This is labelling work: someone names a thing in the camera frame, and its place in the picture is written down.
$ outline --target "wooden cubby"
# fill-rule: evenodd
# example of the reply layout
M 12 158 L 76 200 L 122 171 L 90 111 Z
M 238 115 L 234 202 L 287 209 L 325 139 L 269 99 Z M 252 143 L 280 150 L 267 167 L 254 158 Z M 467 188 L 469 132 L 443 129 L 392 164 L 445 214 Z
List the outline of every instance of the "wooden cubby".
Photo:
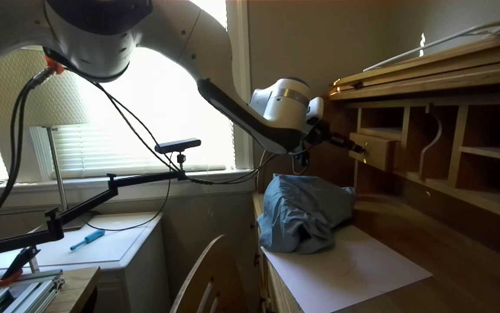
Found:
M 391 167 L 354 157 L 358 193 L 406 197 L 392 188 L 406 181 L 500 219 L 500 35 L 339 78 L 330 101 L 358 111 L 359 137 L 392 143 L 387 155 L 377 155 Z

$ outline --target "wooden chair back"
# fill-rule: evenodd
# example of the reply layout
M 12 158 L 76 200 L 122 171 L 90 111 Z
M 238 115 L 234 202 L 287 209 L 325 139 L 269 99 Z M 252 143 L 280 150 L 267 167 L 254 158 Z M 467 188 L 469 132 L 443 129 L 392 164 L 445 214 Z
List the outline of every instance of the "wooden chair back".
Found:
M 224 235 L 214 238 L 186 277 L 172 313 L 248 311 L 234 256 Z

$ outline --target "crumpled cloth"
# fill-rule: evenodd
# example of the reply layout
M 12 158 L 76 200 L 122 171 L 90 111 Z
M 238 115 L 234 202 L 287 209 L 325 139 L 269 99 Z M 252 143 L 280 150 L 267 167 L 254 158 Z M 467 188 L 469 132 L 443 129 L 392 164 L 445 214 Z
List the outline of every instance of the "crumpled cloth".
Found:
M 333 228 L 349 223 L 354 188 L 316 176 L 274 174 L 259 216 L 260 245 L 271 252 L 314 254 L 333 247 Z

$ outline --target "drawer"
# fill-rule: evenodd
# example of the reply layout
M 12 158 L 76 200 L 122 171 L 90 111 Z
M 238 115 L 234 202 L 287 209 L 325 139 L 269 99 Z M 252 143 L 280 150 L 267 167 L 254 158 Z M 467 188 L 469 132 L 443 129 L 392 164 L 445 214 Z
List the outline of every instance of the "drawer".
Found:
M 356 158 L 361 164 L 366 164 L 370 167 L 375 167 L 385 172 L 392 171 L 392 148 L 396 143 L 394 139 L 352 132 L 351 141 L 354 141 L 356 144 L 366 150 L 366 153 L 349 151 L 351 158 Z

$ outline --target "robotic arm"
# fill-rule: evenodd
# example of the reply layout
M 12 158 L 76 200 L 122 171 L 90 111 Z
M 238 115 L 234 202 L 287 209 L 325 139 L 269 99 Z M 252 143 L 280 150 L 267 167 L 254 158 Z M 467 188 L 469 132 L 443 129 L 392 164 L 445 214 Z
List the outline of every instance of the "robotic arm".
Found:
M 96 82 L 127 71 L 135 47 L 158 51 L 193 75 L 212 106 L 278 155 L 299 150 L 307 120 L 321 111 L 321 101 L 293 78 L 255 91 L 247 104 L 233 85 L 227 31 L 189 0 L 0 0 L 0 56 L 24 45 L 42 45 Z

